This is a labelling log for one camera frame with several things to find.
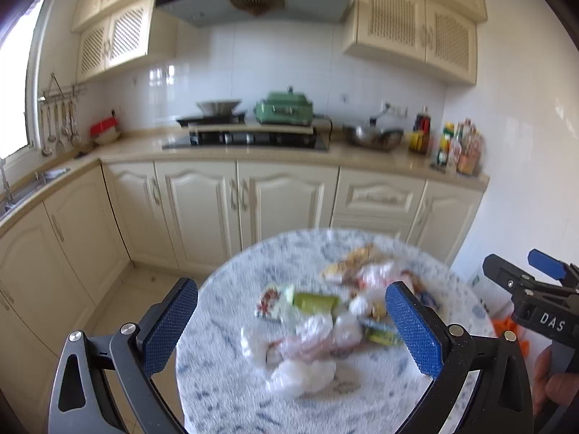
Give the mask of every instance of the fan-shaped decoration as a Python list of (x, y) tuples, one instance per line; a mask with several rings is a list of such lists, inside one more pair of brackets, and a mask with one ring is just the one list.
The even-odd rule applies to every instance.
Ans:
[(286, 0), (229, 0), (234, 8), (258, 17), (274, 9), (285, 9)]

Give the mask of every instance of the blue gripper pad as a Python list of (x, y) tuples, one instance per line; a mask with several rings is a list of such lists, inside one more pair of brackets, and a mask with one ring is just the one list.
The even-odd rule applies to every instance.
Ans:
[(445, 325), (401, 281), (386, 289), (386, 308), (419, 370), (437, 378), (448, 355)]
[(176, 295), (172, 295), (173, 291), (175, 288), (167, 294), (169, 301), (165, 297), (158, 304), (163, 312), (143, 341), (143, 371), (149, 378), (165, 368), (189, 318), (197, 308), (197, 285), (194, 281), (187, 279)]
[(557, 279), (558, 281), (562, 280), (567, 274), (561, 261), (557, 261), (557, 259), (546, 255), (538, 249), (532, 249), (529, 251), (527, 261), (535, 269), (544, 272), (546, 275), (553, 279)]

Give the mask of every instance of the round table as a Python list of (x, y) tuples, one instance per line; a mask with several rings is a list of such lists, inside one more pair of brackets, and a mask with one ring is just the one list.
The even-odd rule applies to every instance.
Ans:
[[(467, 285), (446, 266), (398, 240), (358, 230), (295, 231), (267, 239), (215, 271), (199, 291), (199, 304), (177, 344), (179, 396), (190, 434), (204, 433), (394, 433), (410, 414), (431, 378), (422, 375), (406, 346), (367, 344), (343, 359), (331, 385), (285, 400), (265, 386), (270, 376), (241, 355), (243, 326), (284, 334), (281, 324), (254, 316), (268, 284), (293, 283), (300, 291), (339, 294), (347, 290), (320, 280), (320, 272), (350, 250), (373, 242), (407, 259), (441, 304), (446, 324), (472, 335), (494, 336), (487, 313)], [(441, 432), (453, 432), (475, 382), (464, 388)]]

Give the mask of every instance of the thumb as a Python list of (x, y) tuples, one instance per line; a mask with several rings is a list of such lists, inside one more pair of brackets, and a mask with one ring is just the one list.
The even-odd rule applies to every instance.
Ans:
[(569, 406), (579, 391), (579, 374), (555, 374), (546, 384), (546, 395), (557, 404)]

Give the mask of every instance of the window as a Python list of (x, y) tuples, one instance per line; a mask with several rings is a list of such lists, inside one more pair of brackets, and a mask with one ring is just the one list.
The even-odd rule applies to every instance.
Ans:
[(32, 3), (0, 46), (0, 158), (30, 143), (25, 116), (26, 71), (43, 2)]

